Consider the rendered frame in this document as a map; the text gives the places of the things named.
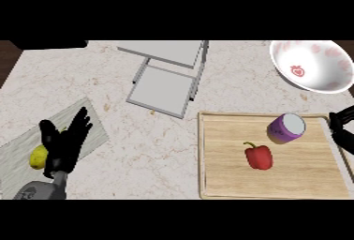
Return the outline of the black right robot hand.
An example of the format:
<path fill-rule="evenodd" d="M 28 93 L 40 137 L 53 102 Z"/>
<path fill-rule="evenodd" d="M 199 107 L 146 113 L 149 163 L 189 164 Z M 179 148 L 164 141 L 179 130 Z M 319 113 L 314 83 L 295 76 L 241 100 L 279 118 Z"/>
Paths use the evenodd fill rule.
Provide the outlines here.
<path fill-rule="evenodd" d="M 344 129 L 344 125 L 354 120 L 354 105 L 339 112 L 329 114 L 329 128 L 336 145 L 354 155 L 354 133 Z"/>

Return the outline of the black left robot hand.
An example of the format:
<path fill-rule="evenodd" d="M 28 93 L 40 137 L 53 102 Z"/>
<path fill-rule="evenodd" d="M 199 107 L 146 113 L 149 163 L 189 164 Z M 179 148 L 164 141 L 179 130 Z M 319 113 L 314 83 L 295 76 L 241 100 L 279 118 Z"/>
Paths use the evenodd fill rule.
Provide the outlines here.
<path fill-rule="evenodd" d="M 92 126 L 84 107 L 80 108 L 72 123 L 62 132 L 50 120 L 40 121 L 41 143 L 49 151 L 43 173 L 47 178 L 53 179 L 56 172 L 72 172 Z"/>

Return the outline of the pale wooden tray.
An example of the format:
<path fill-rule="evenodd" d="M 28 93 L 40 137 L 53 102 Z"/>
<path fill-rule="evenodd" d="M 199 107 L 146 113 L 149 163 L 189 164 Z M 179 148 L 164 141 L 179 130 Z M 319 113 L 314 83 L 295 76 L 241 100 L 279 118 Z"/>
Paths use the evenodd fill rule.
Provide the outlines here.
<path fill-rule="evenodd" d="M 199 196 L 204 199 L 354 198 L 354 163 L 331 138 L 325 113 L 306 114 L 304 135 L 280 143 L 267 134 L 275 113 L 198 113 Z M 245 150 L 266 145 L 275 165 L 251 167 Z"/>

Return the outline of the red bell pepper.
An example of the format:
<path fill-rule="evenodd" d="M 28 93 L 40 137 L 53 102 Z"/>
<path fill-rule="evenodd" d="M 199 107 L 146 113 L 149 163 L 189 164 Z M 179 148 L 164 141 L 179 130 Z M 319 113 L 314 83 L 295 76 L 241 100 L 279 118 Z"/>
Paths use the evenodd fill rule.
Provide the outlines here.
<path fill-rule="evenodd" d="M 245 150 L 248 163 L 254 169 L 269 170 L 273 167 L 273 154 L 266 145 L 255 145 L 252 142 L 245 142 L 251 146 Z"/>

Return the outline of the grey tiered shelf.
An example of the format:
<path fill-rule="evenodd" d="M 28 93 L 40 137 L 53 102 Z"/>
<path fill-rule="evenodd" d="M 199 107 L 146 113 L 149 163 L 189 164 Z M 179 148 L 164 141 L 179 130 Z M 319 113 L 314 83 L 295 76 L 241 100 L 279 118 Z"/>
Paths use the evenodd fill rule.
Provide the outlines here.
<path fill-rule="evenodd" d="M 183 119 L 188 105 L 195 100 L 198 85 L 207 64 L 210 42 L 207 40 L 124 40 L 118 50 L 143 57 L 143 62 L 133 78 L 133 88 L 127 102 Z M 182 68 L 201 66 L 195 76 L 189 76 L 149 62 L 155 60 Z"/>

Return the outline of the yellow pear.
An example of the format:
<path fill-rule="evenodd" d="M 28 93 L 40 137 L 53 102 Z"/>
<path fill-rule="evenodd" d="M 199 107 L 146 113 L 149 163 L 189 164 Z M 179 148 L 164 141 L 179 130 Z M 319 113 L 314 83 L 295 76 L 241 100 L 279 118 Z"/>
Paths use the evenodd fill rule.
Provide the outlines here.
<path fill-rule="evenodd" d="M 58 134 L 61 135 L 65 130 L 67 130 L 67 127 L 58 132 Z M 53 139 L 52 137 L 46 136 L 46 138 L 44 138 L 46 143 L 52 139 Z M 58 139 L 55 139 L 55 153 L 58 153 L 58 151 L 61 151 L 59 149 L 62 148 L 59 141 L 61 141 L 61 137 Z M 31 156 L 30 156 L 30 166 L 33 169 L 36 169 L 36 170 L 44 169 L 47 156 L 49 156 L 47 147 L 44 144 L 40 144 L 34 148 L 34 150 L 31 152 Z"/>

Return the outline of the grey placemat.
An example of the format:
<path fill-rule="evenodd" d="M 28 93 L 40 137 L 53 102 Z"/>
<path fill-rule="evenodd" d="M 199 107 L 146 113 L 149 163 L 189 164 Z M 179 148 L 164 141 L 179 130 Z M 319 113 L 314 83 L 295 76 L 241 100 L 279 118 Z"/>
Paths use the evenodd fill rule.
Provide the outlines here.
<path fill-rule="evenodd" d="M 78 155 L 78 158 L 86 158 L 109 140 L 90 98 L 86 97 L 78 100 L 49 120 L 55 123 L 56 128 L 62 130 L 71 125 L 81 107 L 87 109 L 90 123 L 93 124 Z M 19 189 L 31 181 L 50 182 L 50 179 L 43 175 L 43 171 L 36 170 L 30 165 L 31 153 L 40 144 L 40 129 L 33 127 L 0 147 L 0 197 L 3 200 L 11 200 Z"/>

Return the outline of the purple can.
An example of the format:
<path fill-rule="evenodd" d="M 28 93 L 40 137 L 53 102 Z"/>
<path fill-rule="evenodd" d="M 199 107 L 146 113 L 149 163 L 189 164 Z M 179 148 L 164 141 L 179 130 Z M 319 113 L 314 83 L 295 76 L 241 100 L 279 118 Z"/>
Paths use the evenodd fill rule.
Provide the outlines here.
<path fill-rule="evenodd" d="M 285 144 L 298 139 L 306 131 L 304 119 L 295 113 L 285 113 L 267 126 L 267 134 L 275 143 Z"/>

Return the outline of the white bowl with red print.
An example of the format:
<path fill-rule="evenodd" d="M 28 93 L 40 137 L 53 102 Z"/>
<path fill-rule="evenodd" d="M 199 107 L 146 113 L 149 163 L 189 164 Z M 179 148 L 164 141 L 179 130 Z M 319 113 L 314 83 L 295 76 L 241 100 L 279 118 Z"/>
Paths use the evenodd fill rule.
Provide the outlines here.
<path fill-rule="evenodd" d="M 282 76 L 308 91 L 339 94 L 354 85 L 354 61 L 332 40 L 273 40 L 270 57 Z"/>

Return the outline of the black appliance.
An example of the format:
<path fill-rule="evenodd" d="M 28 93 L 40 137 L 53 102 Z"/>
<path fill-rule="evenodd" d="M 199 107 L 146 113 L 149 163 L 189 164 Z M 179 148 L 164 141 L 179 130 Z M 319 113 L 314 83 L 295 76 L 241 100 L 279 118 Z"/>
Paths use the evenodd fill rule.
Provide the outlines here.
<path fill-rule="evenodd" d="M 58 41 L 13 40 L 12 44 L 21 50 L 46 50 L 46 49 L 84 48 L 89 44 L 89 41 L 87 40 L 58 40 Z"/>

